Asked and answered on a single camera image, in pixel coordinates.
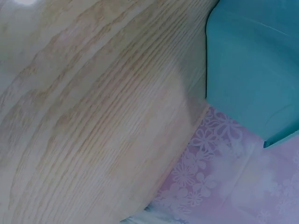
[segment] white flower print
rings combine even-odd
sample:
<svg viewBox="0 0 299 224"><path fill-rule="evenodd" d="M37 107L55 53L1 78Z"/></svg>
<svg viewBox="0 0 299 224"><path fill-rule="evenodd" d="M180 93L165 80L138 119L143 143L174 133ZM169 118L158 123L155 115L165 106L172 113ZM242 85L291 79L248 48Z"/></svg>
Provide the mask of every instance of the white flower print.
<svg viewBox="0 0 299 224"><path fill-rule="evenodd" d="M258 223L259 224L267 224L271 214L268 211L261 210L260 213L257 215Z"/></svg>
<svg viewBox="0 0 299 224"><path fill-rule="evenodd" d="M213 151L217 143L217 136L214 135L212 130L201 128L197 129L194 138L190 140L189 145L199 147L200 149L205 148L208 151Z"/></svg>
<svg viewBox="0 0 299 224"><path fill-rule="evenodd" d="M171 174L173 175L173 181L175 181L180 187L186 187L187 185L194 184L193 177L196 172L197 170L194 170L183 162L180 162L176 164Z"/></svg>
<svg viewBox="0 0 299 224"><path fill-rule="evenodd" d="M220 137L227 135L230 140L242 139L243 133L238 122L217 110L214 111L214 116L220 121L219 125L214 129L216 135Z"/></svg>
<svg viewBox="0 0 299 224"><path fill-rule="evenodd" d="M263 145L259 141L242 144L228 151L224 147L220 157L213 160L214 175L221 182L220 195L230 196L235 206L245 206L254 199L262 199L265 192L273 192L277 183L274 173L267 168L270 158L263 155Z"/></svg>
<svg viewBox="0 0 299 224"><path fill-rule="evenodd" d="M169 190L164 190L160 193L160 197L162 198L160 203L174 210L188 204L187 195L188 190L186 188L181 188L177 183L173 183Z"/></svg>
<svg viewBox="0 0 299 224"><path fill-rule="evenodd" d="M205 117L203 118L200 126L210 127L215 124L215 121L218 122L217 120L213 119L213 108L210 107Z"/></svg>
<svg viewBox="0 0 299 224"><path fill-rule="evenodd" d="M193 154L187 150L183 154L182 162L189 167L191 171L196 173L198 171L198 167L201 169L206 168L206 162L211 160L215 154L213 152L209 152L205 148L200 148L196 154Z"/></svg>
<svg viewBox="0 0 299 224"><path fill-rule="evenodd" d="M187 198L191 206L198 206L202 202L202 195L198 191L190 191Z"/></svg>
<svg viewBox="0 0 299 224"><path fill-rule="evenodd" d="M209 175L205 178L203 173L197 173L196 179L199 181L199 183L193 185L193 191L200 190L200 193L203 197L209 197L211 195L211 191L209 189L213 189L216 187L214 176Z"/></svg>

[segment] pink tablecloth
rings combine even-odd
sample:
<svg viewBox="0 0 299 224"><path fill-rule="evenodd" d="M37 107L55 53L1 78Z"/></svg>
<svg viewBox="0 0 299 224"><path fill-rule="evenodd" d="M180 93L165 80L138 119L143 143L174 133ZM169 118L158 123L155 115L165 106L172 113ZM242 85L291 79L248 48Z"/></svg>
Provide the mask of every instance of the pink tablecloth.
<svg viewBox="0 0 299 224"><path fill-rule="evenodd" d="M153 204L185 224L298 224L299 137L263 149L210 108Z"/></svg>

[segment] wood grain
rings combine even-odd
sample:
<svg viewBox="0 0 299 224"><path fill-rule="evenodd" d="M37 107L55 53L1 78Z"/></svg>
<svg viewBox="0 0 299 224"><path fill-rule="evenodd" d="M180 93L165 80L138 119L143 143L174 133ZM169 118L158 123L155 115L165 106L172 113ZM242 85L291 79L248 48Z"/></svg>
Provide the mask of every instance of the wood grain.
<svg viewBox="0 0 299 224"><path fill-rule="evenodd" d="M147 205L206 112L215 2L0 0L0 223Z"/></svg>

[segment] teal plastic object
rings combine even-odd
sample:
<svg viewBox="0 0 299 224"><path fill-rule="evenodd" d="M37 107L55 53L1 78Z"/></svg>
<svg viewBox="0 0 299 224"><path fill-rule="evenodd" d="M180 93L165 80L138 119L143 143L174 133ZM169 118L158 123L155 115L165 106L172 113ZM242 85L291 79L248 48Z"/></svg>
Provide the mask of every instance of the teal plastic object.
<svg viewBox="0 0 299 224"><path fill-rule="evenodd" d="M220 0L207 35L207 101L261 136L299 133L299 0Z"/></svg>

